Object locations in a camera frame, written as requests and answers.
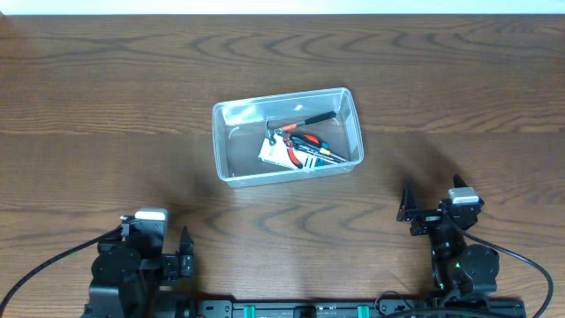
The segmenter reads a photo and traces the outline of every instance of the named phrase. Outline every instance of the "wire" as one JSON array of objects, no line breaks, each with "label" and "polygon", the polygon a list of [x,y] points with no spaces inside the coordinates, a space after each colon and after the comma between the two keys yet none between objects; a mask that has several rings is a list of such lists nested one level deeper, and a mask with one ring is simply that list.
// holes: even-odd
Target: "wire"
[{"label": "wire", "polygon": [[382,318],[399,318],[399,317],[412,317],[417,315],[428,316],[432,314],[456,314],[461,316],[480,317],[480,318],[511,318],[505,314],[486,313],[482,310],[464,309],[464,308],[412,308],[396,312],[394,314],[387,314]]},{"label": "wire", "polygon": [[0,304],[0,317],[2,317],[2,315],[4,314],[4,310],[6,309],[6,306],[8,306],[8,302],[10,301],[11,297],[18,291],[18,289],[25,284],[31,277],[33,277],[35,274],[39,273],[42,269],[45,269],[46,267],[48,267],[49,265],[51,265],[52,263],[59,261],[60,259],[64,258],[65,256],[69,256],[75,252],[80,251],[81,249],[85,248],[85,247],[89,247],[94,243],[100,242],[101,240],[116,235],[118,234],[120,231],[122,230],[121,226],[116,227],[116,229],[109,231],[106,234],[102,234],[101,236],[99,236],[98,238],[95,239],[91,239],[86,243],[83,243],[79,246],[76,246],[74,248],[71,248],[70,250],[66,251],[66,252],[62,252],[57,256],[54,256],[52,258],[50,258],[49,260],[45,261],[42,265],[36,267],[35,269],[32,269],[32,271],[30,271],[29,273],[27,273],[27,275],[23,276],[11,289],[10,291],[8,291],[8,293],[6,294],[6,296],[4,297],[4,299],[2,299],[2,303]]},{"label": "wire", "polygon": [[377,297],[377,299],[374,301],[374,310],[377,311],[377,313],[379,313],[380,315],[384,316],[385,314],[383,312],[381,312],[380,310],[380,301],[382,299],[382,296],[388,294],[388,293],[394,293],[395,295],[397,295],[398,297],[400,297],[400,299],[404,302],[404,304],[406,304],[406,306],[410,309],[412,309],[413,307],[408,303],[408,301],[406,301],[406,299],[404,298],[404,296],[398,292],[398,291],[383,291],[379,297]]},{"label": "wire", "polygon": [[549,306],[549,302],[551,301],[551,298],[554,295],[554,280],[551,279],[551,276],[549,275],[549,273],[547,273],[547,271],[542,268],[541,266],[539,266],[535,261],[532,261],[526,257],[523,257],[522,255],[512,252],[502,246],[497,246],[491,242],[485,241],[482,238],[477,238],[474,235],[471,235],[469,233],[467,233],[466,231],[462,230],[457,224],[456,222],[453,220],[453,216],[451,215],[451,213],[446,213],[448,215],[447,220],[449,225],[451,225],[451,227],[453,227],[459,234],[465,236],[468,239],[472,239],[475,242],[478,242],[484,246],[490,247],[494,250],[497,250],[499,252],[503,252],[505,254],[508,254],[510,256],[516,257],[518,260],[525,262],[526,264],[532,266],[533,268],[539,270],[539,272],[541,272],[541,274],[543,274],[546,277],[547,280],[547,295],[546,295],[546,300],[544,300],[544,303],[541,305],[541,307],[539,308],[538,312],[532,316],[532,318],[539,318],[544,311],[546,311],[547,307]]}]

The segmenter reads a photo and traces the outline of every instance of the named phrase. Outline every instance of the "wooden tabletop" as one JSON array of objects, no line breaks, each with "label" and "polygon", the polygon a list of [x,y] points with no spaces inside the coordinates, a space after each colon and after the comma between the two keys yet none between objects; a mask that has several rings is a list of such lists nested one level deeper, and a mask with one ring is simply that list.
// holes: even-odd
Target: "wooden tabletop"
[{"label": "wooden tabletop", "polygon": [[[430,208],[455,172],[486,202],[470,232],[553,275],[565,315],[562,16],[7,17],[0,33],[0,293],[140,207],[187,225],[190,289],[236,299],[374,299],[433,288],[430,246],[396,222],[402,180]],[[353,93],[351,173],[232,189],[217,102]],[[78,317],[88,248],[31,279],[5,317]],[[495,296],[532,315],[539,272],[501,256]]]}]

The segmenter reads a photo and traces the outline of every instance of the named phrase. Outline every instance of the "black cable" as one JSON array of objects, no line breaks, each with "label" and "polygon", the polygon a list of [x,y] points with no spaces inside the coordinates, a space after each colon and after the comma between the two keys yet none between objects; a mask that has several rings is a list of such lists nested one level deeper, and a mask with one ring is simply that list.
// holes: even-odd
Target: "black cable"
[{"label": "black cable", "polygon": [[404,317],[412,317],[412,316],[424,316],[427,317],[429,315],[436,314],[457,314],[461,316],[469,316],[469,317],[479,317],[479,318],[511,318],[505,314],[493,314],[493,313],[486,313],[482,310],[475,310],[475,309],[465,309],[465,308],[412,308],[408,310],[403,310],[399,312],[395,312],[394,314],[387,314],[382,318],[404,318]]},{"label": "black cable", "polygon": [[380,300],[382,299],[382,296],[388,294],[388,293],[394,293],[395,295],[397,295],[403,302],[404,304],[406,304],[406,306],[410,309],[412,309],[412,306],[408,303],[408,301],[406,301],[406,299],[404,298],[404,296],[398,292],[398,291],[383,291],[379,297],[377,297],[377,299],[374,301],[374,310],[377,311],[377,313],[379,313],[380,315],[384,316],[385,314],[383,312],[381,312],[380,310]]},{"label": "black cable", "polygon": [[505,254],[508,254],[512,257],[516,257],[518,260],[525,262],[526,264],[532,266],[533,268],[539,270],[539,272],[541,272],[541,274],[543,274],[546,277],[547,280],[547,295],[546,295],[546,300],[544,300],[544,303],[541,305],[541,307],[539,308],[538,312],[532,316],[532,318],[539,318],[541,316],[541,314],[544,313],[544,311],[546,311],[547,307],[549,306],[549,302],[551,301],[551,298],[554,295],[554,280],[551,279],[551,276],[549,275],[549,273],[547,273],[547,271],[542,268],[541,266],[539,266],[535,261],[532,261],[526,257],[523,257],[520,254],[517,254],[515,252],[512,252],[504,247],[501,246],[497,246],[491,242],[485,241],[482,238],[477,238],[476,236],[473,236],[469,233],[467,233],[466,231],[462,230],[457,224],[456,222],[453,220],[453,216],[451,215],[451,213],[446,213],[448,215],[447,220],[449,225],[451,225],[451,227],[453,227],[459,234],[465,236],[468,239],[472,239],[475,242],[478,242],[484,246],[490,247],[494,250],[497,250],[499,252],[503,252]]},{"label": "black cable", "polygon": [[79,246],[76,246],[74,248],[71,248],[70,250],[66,251],[66,252],[62,252],[57,256],[54,256],[52,258],[50,258],[49,260],[45,261],[42,265],[36,267],[35,269],[32,269],[32,271],[30,271],[29,273],[27,273],[27,275],[23,276],[11,289],[10,291],[8,291],[8,293],[6,294],[6,297],[4,297],[4,299],[2,299],[2,303],[0,304],[0,317],[2,317],[2,315],[4,314],[4,310],[6,309],[6,306],[8,306],[8,302],[10,301],[11,297],[18,291],[18,289],[25,284],[31,277],[33,277],[35,274],[39,273],[42,269],[45,269],[46,267],[48,267],[49,265],[51,265],[52,263],[59,261],[60,259],[64,258],[65,256],[69,256],[70,254],[73,254],[75,252],[80,251],[81,249],[85,248],[85,247],[89,247],[94,243],[100,242],[101,240],[116,235],[118,234],[120,231],[122,230],[121,226],[118,226],[115,230],[109,231],[106,234],[103,234],[101,236],[99,236],[98,238],[95,239],[91,239],[86,243],[83,243]]}]

